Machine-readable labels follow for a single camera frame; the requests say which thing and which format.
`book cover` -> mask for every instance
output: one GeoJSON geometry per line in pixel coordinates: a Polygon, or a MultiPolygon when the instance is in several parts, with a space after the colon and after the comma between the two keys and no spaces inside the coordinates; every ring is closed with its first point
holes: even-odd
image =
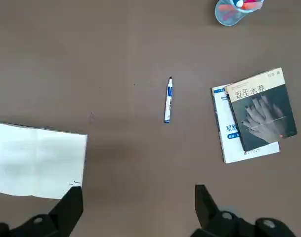
{"type": "Polygon", "coordinates": [[[225,92],[227,85],[212,88],[216,122],[225,163],[260,157],[280,151],[278,142],[245,152],[239,139],[229,101],[225,92]]]}
{"type": "Polygon", "coordinates": [[[297,134],[281,68],[228,85],[245,151],[297,134]]]}

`tabletop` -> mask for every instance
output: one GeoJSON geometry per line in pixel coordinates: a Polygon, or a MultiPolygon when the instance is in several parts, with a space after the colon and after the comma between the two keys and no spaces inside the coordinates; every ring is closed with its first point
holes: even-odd
{"type": "MultiPolygon", "coordinates": [[[[301,236],[301,0],[265,1],[233,27],[215,4],[0,0],[0,120],[88,134],[72,236],[190,236],[195,184],[247,221],[277,218],[301,236]],[[210,88],[275,67],[298,135],[225,164],[210,88]]],[[[15,227],[56,203],[0,194],[0,221],[15,227]]]]}

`hand illustration on book cover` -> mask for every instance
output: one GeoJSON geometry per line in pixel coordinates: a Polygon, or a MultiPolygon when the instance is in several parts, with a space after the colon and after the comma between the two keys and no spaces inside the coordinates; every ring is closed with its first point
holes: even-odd
{"type": "Polygon", "coordinates": [[[252,135],[272,143],[286,136],[287,121],[282,110],[269,103],[266,96],[253,97],[253,104],[246,106],[246,119],[241,123],[252,135]]]}

